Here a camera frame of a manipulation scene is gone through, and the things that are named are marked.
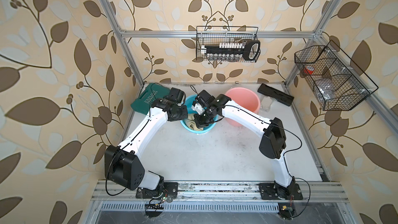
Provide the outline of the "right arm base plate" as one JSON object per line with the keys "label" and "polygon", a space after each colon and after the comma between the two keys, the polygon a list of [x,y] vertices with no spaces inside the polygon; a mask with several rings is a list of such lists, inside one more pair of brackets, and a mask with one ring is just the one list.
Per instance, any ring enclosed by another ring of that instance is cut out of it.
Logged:
{"label": "right arm base plate", "polygon": [[258,184],[262,200],[303,200],[299,185],[293,180],[288,187],[276,182]]}

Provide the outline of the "pink plastic bucket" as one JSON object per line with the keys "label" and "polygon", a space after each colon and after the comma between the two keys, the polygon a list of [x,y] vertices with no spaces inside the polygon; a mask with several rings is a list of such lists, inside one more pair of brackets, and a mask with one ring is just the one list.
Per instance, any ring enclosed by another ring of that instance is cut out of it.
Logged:
{"label": "pink plastic bucket", "polygon": [[235,87],[229,89],[225,95],[246,110],[254,114],[259,113],[260,99],[252,90],[243,87]]}

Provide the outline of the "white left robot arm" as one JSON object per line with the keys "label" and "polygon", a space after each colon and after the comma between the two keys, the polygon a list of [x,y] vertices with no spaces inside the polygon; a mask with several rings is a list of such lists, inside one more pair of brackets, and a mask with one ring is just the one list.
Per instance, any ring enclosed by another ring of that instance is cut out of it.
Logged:
{"label": "white left robot arm", "polygon": [[164,177],[144,169],[140,161],[147,145],[157,131],[168,121],[179,121],[188,117],[184,104],[186,94],[171,88],[169,94],[155,99],[144,120],[119,145],[109,146],[105,153],[105,182],[114,182],[125,189],[148,190],[151,198],[166,195]]}

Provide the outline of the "beige cleaning cloth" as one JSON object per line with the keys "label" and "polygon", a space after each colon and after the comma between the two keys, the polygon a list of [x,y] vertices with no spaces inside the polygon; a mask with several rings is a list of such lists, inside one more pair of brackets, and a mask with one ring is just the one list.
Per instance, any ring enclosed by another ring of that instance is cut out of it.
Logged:
{"label": "beige cleaning cloth", "polygon": [[194,114],[188,114],[188,118],[184,120],[185,125],[194,131],[203,131],[203,128],[198,128],[194,121]]}

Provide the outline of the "blue plastic bucket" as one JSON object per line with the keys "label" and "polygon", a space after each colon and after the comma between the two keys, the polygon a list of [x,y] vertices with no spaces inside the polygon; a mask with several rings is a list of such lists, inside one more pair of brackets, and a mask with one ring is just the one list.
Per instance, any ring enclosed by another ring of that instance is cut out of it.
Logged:
{"label": "blue plastic bucket", "polygon": [[[186,101],[185,101],[185,106],[187,107],[188,114],[197,114],[197,112],[196,112],[195,110],[192,109],[192,105],[193,105],[193,102],[194,102],[194,100],[195,100],[196,97],[197,97],[196,94],[191,95],[191,96],[188,96],[187,99],[186,99]],[[214,123],[212,123],[212,124],[210,124],[210,125],[204,127],[204,128],[203,128],[203,131],[194,131],[194,130],[189,129],[189,128],[185,125],[184,120],[181,120],[180,123],[182,124],[182,126],[183,126],[186,130],[188,130],[189,132],[192,132],[192,133],[194,133],[194,134],[197,134],[197,135],[204,135],[204,134],[208,133],[208,132],[216,125],[216,121],[218,120],[218,116],[216,116],[216,117],[214,118]]]}

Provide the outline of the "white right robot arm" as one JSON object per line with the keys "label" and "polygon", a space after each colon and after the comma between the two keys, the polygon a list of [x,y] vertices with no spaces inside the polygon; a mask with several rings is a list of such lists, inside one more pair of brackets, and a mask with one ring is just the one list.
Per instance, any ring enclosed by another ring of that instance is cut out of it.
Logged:
{"label": "white right robot arm", "polygon": [[214,117],[221,116],[241,124],[259,136],[261,138],[259,150],[272,162],[276,197],[280,199],[291,197],[295,179],[288,172],[285,161],[286,133],[280,119],[261,117],[224,94],[214,97],[205,90],[196,96],[192,109],[195,111],[194,121],[198,128],[213,124]]}

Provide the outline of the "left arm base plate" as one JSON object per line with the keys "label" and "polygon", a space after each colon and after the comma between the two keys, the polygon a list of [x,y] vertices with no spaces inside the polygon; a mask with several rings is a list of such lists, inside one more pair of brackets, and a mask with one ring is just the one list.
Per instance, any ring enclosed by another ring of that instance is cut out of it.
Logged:
{"label": "left arm base plate", "polygon": [[174,200],[178,194],[177,182],[164,182],[161,181],[155,190],[149,190],[146,188],[138,188],[136,192],[137,199],[163,199]]}

